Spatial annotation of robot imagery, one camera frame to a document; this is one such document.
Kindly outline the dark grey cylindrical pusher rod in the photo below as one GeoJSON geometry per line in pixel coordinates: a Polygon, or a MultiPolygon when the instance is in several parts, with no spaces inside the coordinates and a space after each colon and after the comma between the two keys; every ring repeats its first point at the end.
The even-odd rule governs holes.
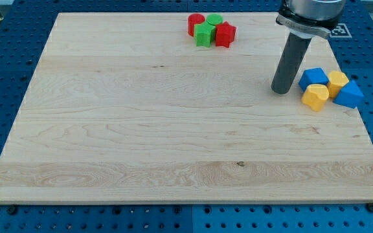
{"type": "Polygon", "coordinates": [[[296,34],[289,34],[271,83],[271,89],[275,93],[286,94],[289,92],[310,42],[311,38],[301,38],[296,34]]]}

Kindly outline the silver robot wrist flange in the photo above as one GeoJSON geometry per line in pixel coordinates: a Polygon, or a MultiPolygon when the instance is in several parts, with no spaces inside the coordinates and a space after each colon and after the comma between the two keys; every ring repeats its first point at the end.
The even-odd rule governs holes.
{"type": "Polygon", "coordinates": [[[327,39],[338,25],[346,0],[283,0],[276,22],[303,39],[327,39]]]}

